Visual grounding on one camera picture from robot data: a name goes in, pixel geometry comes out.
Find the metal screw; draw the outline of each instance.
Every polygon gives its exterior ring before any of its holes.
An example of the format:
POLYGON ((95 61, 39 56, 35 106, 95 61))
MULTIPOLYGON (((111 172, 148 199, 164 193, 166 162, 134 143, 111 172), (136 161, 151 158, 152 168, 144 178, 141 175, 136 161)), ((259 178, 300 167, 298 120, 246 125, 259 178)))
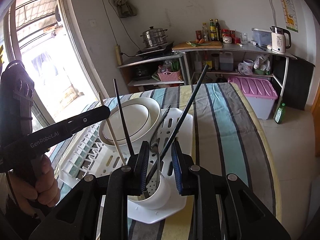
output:
POLYGON ((131 167, 128 166, 128 165, 122 166, 122 167, 121 167, 121 171, 123 171, 123 172, 131 171, 131 167))
POLYGON ((198 165, 192 165, 190 168, 192 171, 199 171, 200 167, 198 165))
POLYGON ((228 175, 228 179, 232 180, 232 181, 236 181, 238 179, 236 174, 229 174, 228 175))
POLYGON ((89 181, 93 180, 93 178, 94 178, 93 175, 88 174, 87 176, 84 177, 84 180, 89 182, 89 181))

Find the kettle handle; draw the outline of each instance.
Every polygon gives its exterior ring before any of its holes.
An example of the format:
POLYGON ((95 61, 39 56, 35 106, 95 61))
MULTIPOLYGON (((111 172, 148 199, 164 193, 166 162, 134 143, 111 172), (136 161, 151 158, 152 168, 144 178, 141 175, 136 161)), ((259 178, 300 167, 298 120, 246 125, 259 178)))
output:
POLYGON ((289 45, 288 46, 285 46, 285 48, 286 49, 289 49, 290 47, 291 47, 291 34, 290 34, 290 32, 288 31, 288 30, 286 30, 286 29, 283 29, 283 33, 285 34, 287 34, 288 35, 288 37, 289 37, 289 45))

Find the green bottle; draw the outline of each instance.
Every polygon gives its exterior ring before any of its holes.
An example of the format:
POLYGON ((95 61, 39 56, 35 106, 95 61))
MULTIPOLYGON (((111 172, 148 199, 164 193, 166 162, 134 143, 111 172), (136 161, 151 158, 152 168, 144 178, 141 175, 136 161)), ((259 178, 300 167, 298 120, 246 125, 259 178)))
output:
POLYGON ((285 114, 285 103, 282 103, 281 106, 279 106, 276 113, 276 117, 275 117, 276 123, 280 124, 282 122, 284 114, 285 114))

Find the shelf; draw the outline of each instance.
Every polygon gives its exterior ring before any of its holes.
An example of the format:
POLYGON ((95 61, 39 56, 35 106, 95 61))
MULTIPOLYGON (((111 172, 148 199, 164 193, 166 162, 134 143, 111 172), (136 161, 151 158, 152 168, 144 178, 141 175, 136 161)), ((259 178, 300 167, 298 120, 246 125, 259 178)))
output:
POLYGON ((289 57, 289 58, 292 58, 292 59, 297 59, 294 55, 291 55, 290 53, 286 52, 285 54, 280 54, 280 53, 277 53, 273 50, 270 50, 270 49, 267 49, 264 51, 263 49, 260 49, 259 47, 251 44, 251 43, 248 43, 248 44, 243 44, 242 47, 240 47, 239 45, 237 44, 225 44, 223 43, 222 44, 222 49, 204 49, 204 48, 201 48, 201 47, 195 47, 195 48, 190 48, 190 49, 176 49, 176 50, 172 50, 174 52, 189 52, 189 51, 199 51, 199 50, 213 50, 213 51, 226 51, 226 50, 229 50, 229 51, 242 51, 242 52, 256 52, 256 53, 261 53, 261 54, 271 54, 271 55, 276 55, 276 56, 282 56, 282 57, 289 57))
POLYGON ((134 66, 134 65, 140 65, 140 64, 143 64, 143 63, 149 63, 149 62, 166 60, 166 59, 181 58, 181 57, 183 57, 183 54, 174 54, 172 52, 170 52, 169 54, 167 54, 165 56, 157 55, 157 56, 150 57, 150 58, 142 58, 142 57, 139 57, 139 56, 135 56, 135 57, 131 57, 131 58, 127 59, 118 68, 129 67, 129 66, 134 66))
POLYGON ((147 79, 147 80, 139 80, 135 81, 132 80, 128 86, 129 87, 137 87, 137 86, 144 86, 144 85, 159 85, 159 84, 183 84, 184 81, 168 81, 168 82, 163 82, 163 81, 157 81, 155 79, 147 79))
POLYGON ((241 75, 241 76, 257 76, 257 77, 273 77, 273 74, 271 75, 257 75, 257 74, 252 74, 252 75, 242 75, 238 72, 235 71, 219 71, 219 70, 213 70, 213 71, 208 71, 207 74, 230 74, 230 75, 241 75))

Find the pink basket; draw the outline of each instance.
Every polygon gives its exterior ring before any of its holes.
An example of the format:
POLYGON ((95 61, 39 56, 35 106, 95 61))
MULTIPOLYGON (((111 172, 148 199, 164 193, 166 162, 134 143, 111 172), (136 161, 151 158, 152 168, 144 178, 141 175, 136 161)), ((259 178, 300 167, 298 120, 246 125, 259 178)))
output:
POLYGON ((181 75, 181 69, 177 72, 164 72, 164 73, 158 73, 159 78, 163 82, 170 82, 170 81, 183 81, 183 77, 181 75))

